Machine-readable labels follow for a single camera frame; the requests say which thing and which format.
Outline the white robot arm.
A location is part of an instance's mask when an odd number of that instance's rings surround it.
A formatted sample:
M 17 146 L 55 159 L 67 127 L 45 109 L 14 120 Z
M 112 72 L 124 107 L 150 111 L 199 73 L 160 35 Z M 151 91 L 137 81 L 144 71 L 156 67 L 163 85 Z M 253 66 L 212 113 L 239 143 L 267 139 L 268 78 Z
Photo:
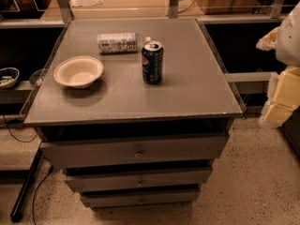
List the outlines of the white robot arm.
M 274 50 L 276 59 L 287 66 L 279 74 L 270 75 L 259 120 L 262 127 L 279 128 L 300 106 L 300 2 L 279 27 L 257 42 L 256 48 Z

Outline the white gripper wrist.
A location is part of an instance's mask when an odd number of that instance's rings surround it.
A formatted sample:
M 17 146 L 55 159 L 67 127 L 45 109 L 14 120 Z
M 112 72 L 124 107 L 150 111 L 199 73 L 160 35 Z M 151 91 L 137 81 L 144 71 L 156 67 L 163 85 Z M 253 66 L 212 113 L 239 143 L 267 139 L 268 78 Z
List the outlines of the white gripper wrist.
M 278 27 L 260 38 L 256 48 L 274 50 L 277 46 Z M 300 106 L 300 67 L 291 67 L 280 74 L 270 75 L 267 101 L 264 103 L 259 124 L 263 128 L 281 127 Z

